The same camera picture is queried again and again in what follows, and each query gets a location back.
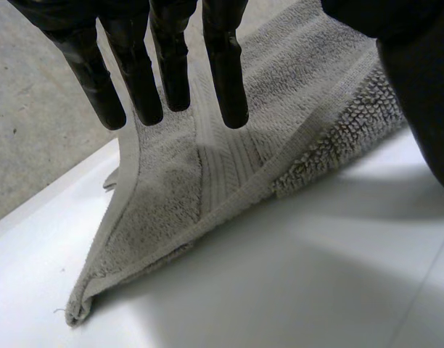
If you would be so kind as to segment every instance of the white surface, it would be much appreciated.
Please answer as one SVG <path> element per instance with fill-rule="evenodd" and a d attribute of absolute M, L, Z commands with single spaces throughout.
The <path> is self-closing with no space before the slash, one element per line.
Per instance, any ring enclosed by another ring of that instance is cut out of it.
<path fill-rule="evenodd" d="M 0 347 L 444 348 L 444 190 L 408 132 L 173 264 L 63 308 L 112 193 L 110 143 L 0 222 Z"/>

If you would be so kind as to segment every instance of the gray towel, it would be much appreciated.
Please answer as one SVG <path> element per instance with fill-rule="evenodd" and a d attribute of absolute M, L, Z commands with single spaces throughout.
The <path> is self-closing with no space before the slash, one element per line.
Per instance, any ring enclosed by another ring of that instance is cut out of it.
<path fill-rule="evenodd" d="M 112 201 L 67 304 L 82 323 L 100 292 L 164 265 L 203 234 L 361 156 L 403 124 L 375 43 L 302 0 L 243 42 L 250 122 L 221 121 L 206 62 L 192 107 L 119 132 Z"/>

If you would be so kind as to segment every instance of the towel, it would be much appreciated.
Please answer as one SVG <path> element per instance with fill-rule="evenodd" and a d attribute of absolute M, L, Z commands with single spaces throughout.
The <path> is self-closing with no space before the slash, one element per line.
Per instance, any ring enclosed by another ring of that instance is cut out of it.
<path fill-rule="evenodd" d="M 94 297 L 156 270 L 205 233 L 270 196 L 285 196 L 360 157 L 403 116 L 373 40 L 294 3 L 242 42 L 248 125 L 226 128 L 207 62 L 189 66 L 192 106 L 118 135 L 117 186 L 66 321 Z M 113 186 L 115 176 L 106 183 Z"/>

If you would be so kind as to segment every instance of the gray floor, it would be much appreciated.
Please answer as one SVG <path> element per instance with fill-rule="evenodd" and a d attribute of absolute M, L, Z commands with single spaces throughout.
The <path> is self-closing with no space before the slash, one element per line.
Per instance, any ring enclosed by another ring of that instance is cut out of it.
<path fill-rule="evenodd" d="M 293 2 L 252 0 L 239 37 Z M 190 61 L 205 56 L 200 14 L 199 4 L 186 32 Z M 104 58 L 127 105 L 125 86 L 99 31 Z M 150 36 L 145 41 L 157 73 Z M 9 3 L 0 0 L 0 219 L 114 136 L 96 119 L 57 49 Z"/>

